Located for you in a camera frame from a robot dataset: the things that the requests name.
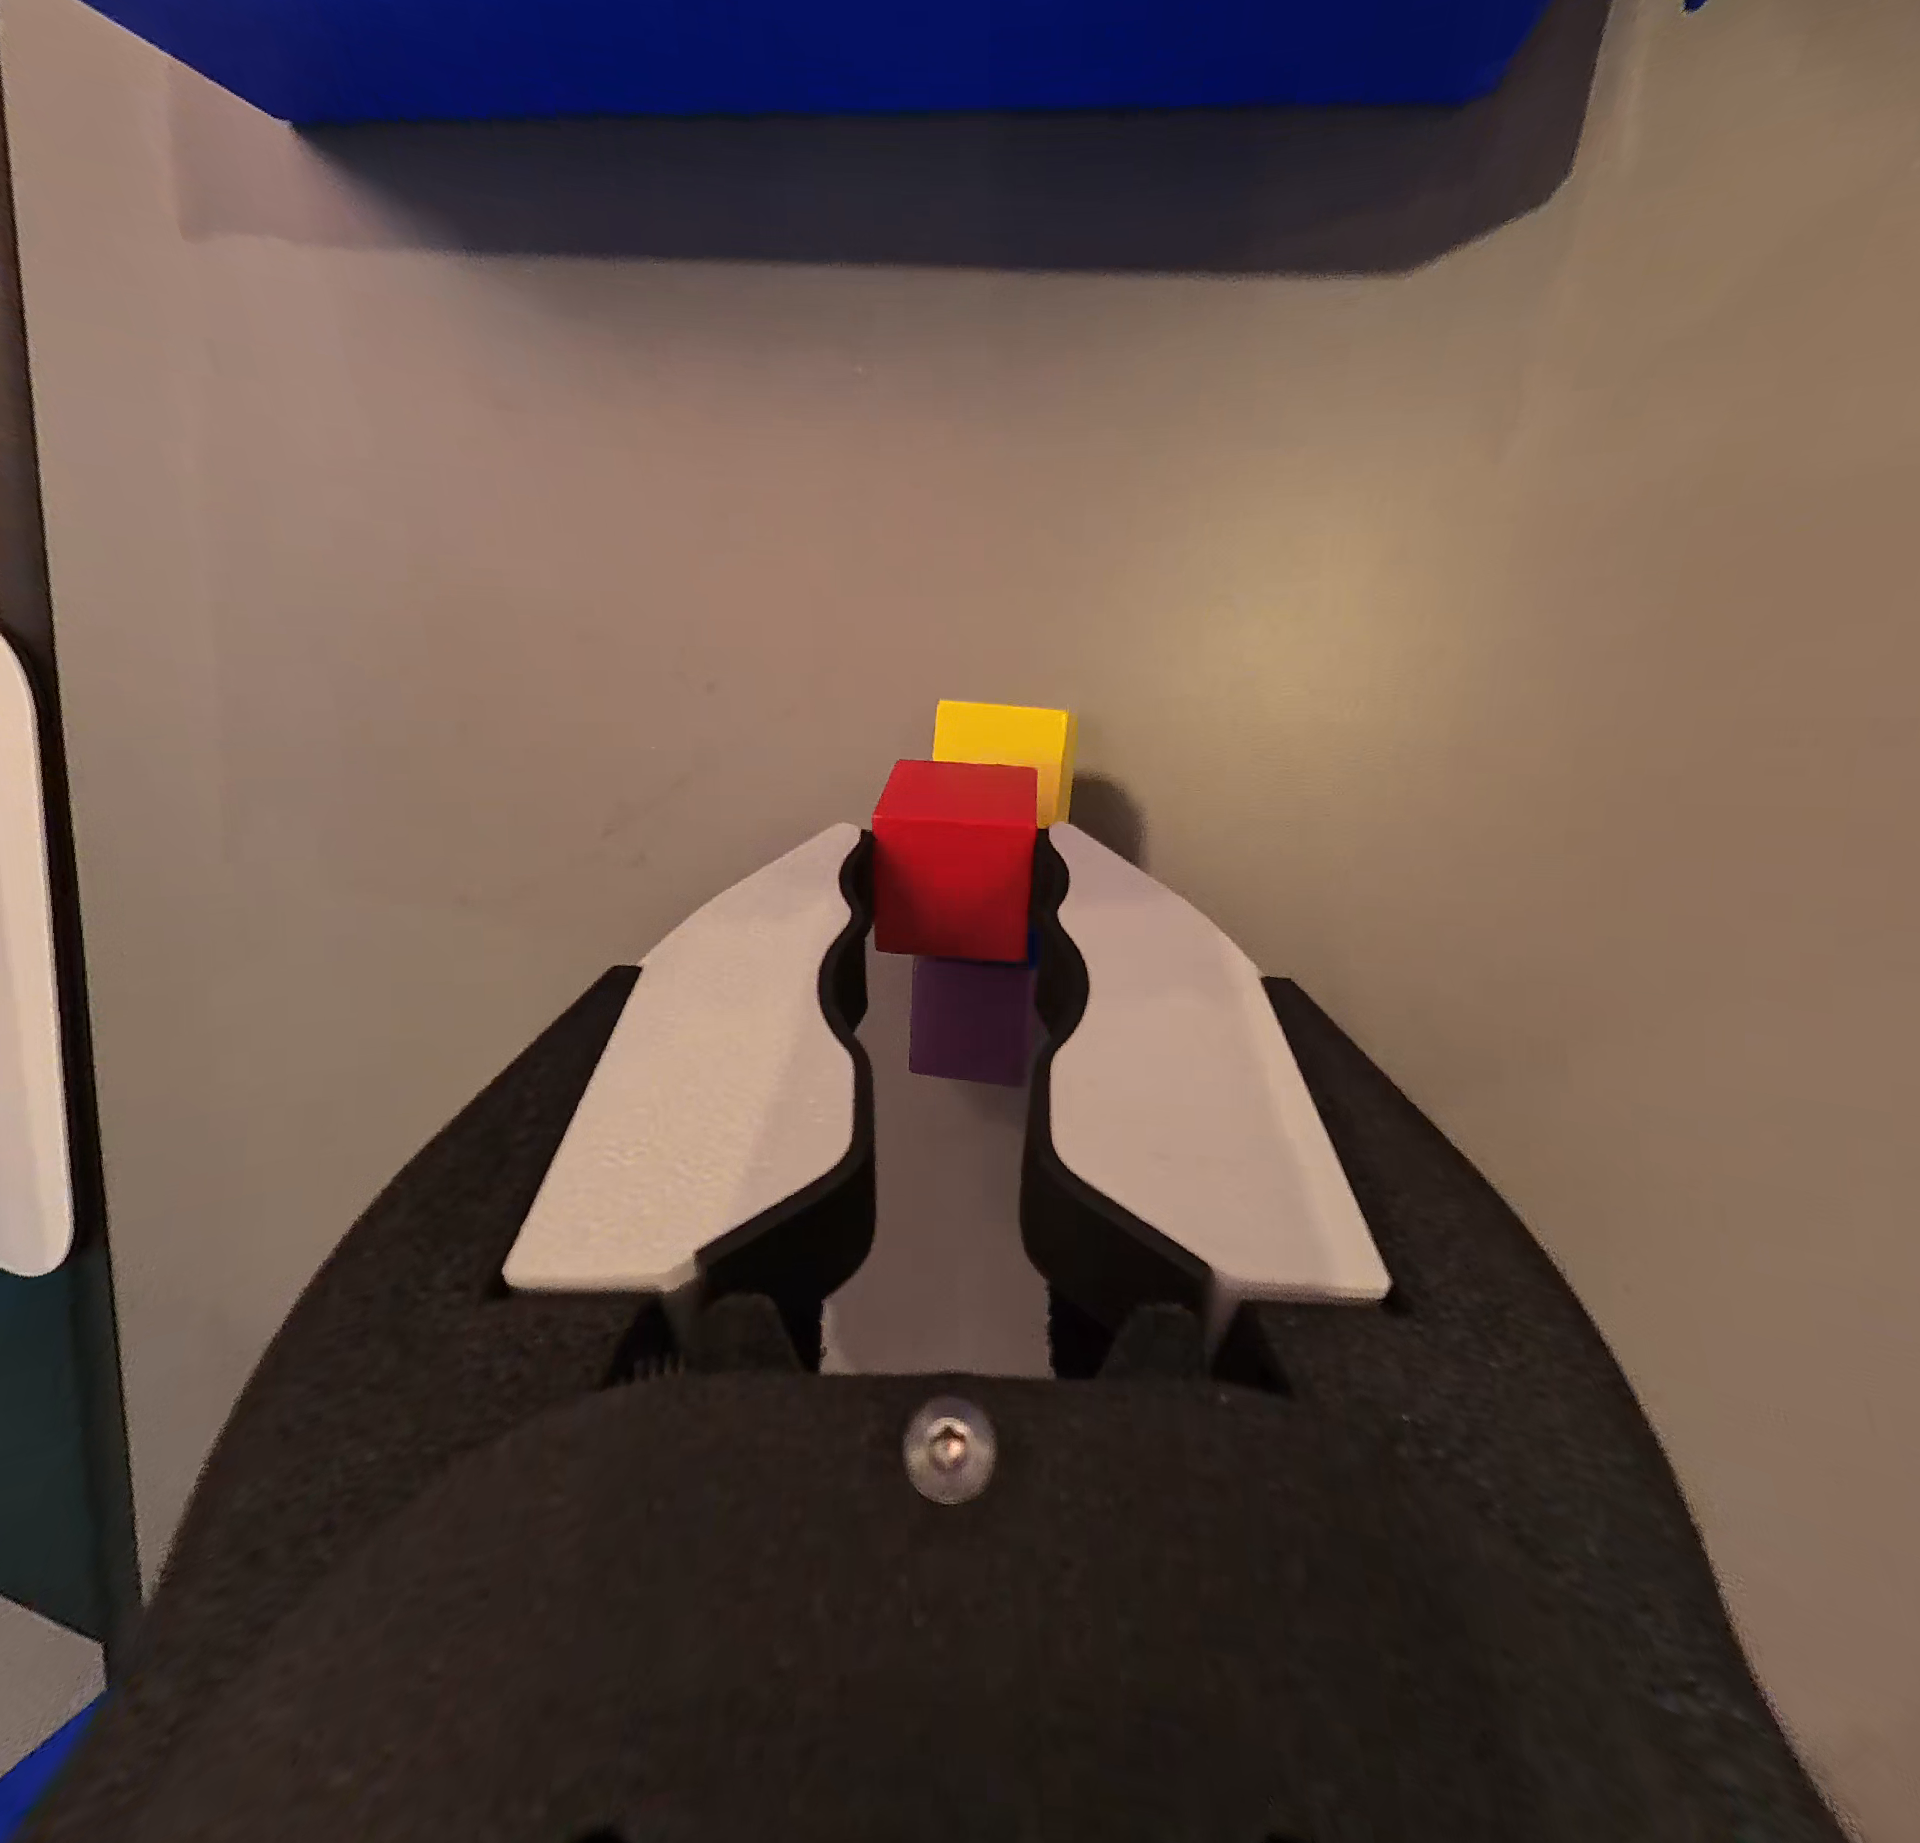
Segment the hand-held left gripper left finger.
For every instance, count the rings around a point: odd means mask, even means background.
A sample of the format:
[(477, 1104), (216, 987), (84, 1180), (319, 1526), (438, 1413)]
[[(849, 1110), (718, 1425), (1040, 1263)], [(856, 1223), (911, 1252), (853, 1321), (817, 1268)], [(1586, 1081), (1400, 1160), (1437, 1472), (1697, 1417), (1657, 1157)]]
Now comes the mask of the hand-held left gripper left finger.
[(853, 1278), (875, 1228), (866, 847), (835, 822), (645, 955), (510, 1289), (823, 1304)]

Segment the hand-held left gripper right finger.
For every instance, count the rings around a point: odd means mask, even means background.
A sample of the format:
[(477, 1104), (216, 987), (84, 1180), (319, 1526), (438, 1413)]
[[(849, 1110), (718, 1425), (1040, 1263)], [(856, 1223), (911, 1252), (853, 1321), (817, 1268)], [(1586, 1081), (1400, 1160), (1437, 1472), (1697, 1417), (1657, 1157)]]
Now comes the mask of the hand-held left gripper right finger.
[(1076, 1309), (1383, 1304), (1355, 1203), (1259, 966), (1081, 829), (1034, 874), (1023, 1247)]

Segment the purple wooden cube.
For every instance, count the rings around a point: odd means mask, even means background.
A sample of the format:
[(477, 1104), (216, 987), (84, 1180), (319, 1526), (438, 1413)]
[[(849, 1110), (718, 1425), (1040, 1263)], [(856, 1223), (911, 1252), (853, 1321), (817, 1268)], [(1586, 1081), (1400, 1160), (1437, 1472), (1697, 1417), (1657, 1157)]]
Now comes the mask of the purple wooden cube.
[(908, 1010), (911, 1073), (1023, 1086), (1034, 1046), (1034, 975), (1032, 966), (918, 957)]

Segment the red wooden cube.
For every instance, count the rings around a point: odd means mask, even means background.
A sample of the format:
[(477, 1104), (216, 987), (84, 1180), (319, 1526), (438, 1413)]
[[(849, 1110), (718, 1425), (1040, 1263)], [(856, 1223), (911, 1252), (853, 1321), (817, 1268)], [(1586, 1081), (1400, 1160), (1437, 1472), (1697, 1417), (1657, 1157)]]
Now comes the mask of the red wooden cube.
[(894, 763), (874, 808), (874, 945), (902, 957), (1022, 966), (1040, 776), (955, 759)]

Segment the yellow wooden cube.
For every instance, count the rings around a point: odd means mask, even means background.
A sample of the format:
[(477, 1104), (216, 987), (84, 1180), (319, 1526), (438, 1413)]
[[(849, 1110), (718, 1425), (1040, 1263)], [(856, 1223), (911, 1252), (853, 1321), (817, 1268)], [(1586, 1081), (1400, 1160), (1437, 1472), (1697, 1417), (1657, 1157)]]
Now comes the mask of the yellow wooden cube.
[(1036, 774), (1036, 822), (1068, 820), (1076, 776), (1076, 712), (980, 705), (937, 705), (932, 759), (973, 768), (1032, 768)]

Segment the black rectangular desk panel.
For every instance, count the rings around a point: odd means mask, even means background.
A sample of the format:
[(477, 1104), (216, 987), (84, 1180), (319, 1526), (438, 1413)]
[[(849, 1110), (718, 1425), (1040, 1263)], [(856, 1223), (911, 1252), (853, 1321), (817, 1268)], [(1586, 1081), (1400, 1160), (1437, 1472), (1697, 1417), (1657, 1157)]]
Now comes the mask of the black rectangular desk panel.
[(108, 1255), (2, 1276), (2, 1596), (124, 1662), (137, 1529)]

